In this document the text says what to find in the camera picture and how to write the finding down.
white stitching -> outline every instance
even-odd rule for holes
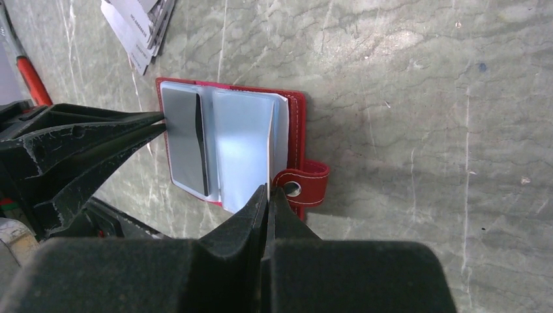
[[[297,152],[297,134],[299,132],[299,106],[296,105],[295,108],[295,161],[294,161],[294,168],[297,168],[297,158],[298,158],[298,152]]]
[[[286,176],[286,175],[292,175],[292,176],[297,176],[297,177],[307,178],[307,179],[323,179],[323,178],[328,177],[329,174],[326,174],[326,175],[321,176],[321,177],[308,177],[308,176],[298,175],[298,174],[294,174],[294,173],[284,173],[284,174],[282,174],[282,176],[280,176],[280,177],[276,180],[275,184],[278,186],[278,181],[279,181],[281,178],[283,178],[284,176]]]

black plastic part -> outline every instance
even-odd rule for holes
[[[37,237],[48,238],[67,229],[100,185],[165,131],[165,124],[152,125],[163,118],[72,104],[1,107],[0,190],[18,202]]]
[[[456,312],[419,243],[277,240],[271,287],[272,312]]]
[[[260,270],[265,236],[267,267]],[[455,305],[427,247],[322,241],[292,213],[280,188],[267,205],[261,186],[198,240],[47,243],[0,311],[380,313],[455,312]]]

tool handle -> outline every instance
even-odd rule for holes
[[[40,77],[29,59],[24,56],[19,56],[17,58],[17,66],[37,106],[51,106],[52,100],[50,100],[46,88],[44,88]]]

white card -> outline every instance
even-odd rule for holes
[[[137,0],[112,0],[111,2],[112,6],[123,17],[124,21],[136,35],[136,38],[144,46],[147,46],[152,37],[151,27],[153,25],[140,3],[137,2]]]
[[[151,53],[134,36],[130,26],[126,23],[113,5],[102,1],[100,9],[106,17],[109,25],[112,27],[113,32],[123,45],[123,48],[128,53],[134,67],[140,75],[144,75],[148,64],[150,64],[150,61],[152,60]]]
[[[160,0],[138,0],[144,12],[150,12]]]

metal snap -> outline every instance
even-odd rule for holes
[[[301,186],[295,181],[285,183],[282,188],[284,189],[284,193],[291,198],[297,197],[301,193]]]

